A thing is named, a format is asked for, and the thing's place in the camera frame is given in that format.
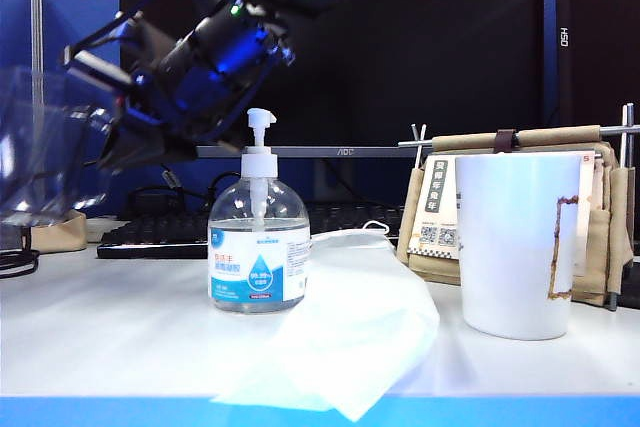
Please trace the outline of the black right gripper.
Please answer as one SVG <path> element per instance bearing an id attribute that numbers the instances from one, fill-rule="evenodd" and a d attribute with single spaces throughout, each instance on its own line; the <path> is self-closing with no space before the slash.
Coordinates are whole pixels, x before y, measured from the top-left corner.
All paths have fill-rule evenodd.
<path id="1" fill-rule="evenodd" d="M 196 145 L 223 138 L 270 71 L 295 58 L 273 16 L 208 16 L 179 40 L 136 16 L 117 34 L 133 63 L 100 169 L 196 159 Z"/>

